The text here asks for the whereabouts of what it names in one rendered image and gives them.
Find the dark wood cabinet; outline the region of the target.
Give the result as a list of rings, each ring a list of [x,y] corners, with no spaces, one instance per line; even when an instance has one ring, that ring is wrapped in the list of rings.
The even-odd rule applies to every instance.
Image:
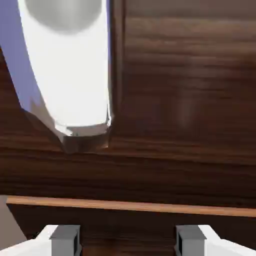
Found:
[[[83,256],[175,256],[176,225],[210,225],[256,249],[256,208],[9,195],[7,206],[31,238],[46,225],[80,225]]]

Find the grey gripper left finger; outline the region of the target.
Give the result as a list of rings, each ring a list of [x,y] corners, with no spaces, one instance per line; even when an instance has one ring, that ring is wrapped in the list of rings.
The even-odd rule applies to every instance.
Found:
[[[46,225],[33,239],[0,250],[0,256],[82,256],[80,225]]]

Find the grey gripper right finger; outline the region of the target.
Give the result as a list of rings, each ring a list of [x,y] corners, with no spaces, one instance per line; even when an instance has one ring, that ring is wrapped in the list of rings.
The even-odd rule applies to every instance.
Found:
[[[175,256],[256,256],[256,250],[222,239],[210,225],[176,225]]]

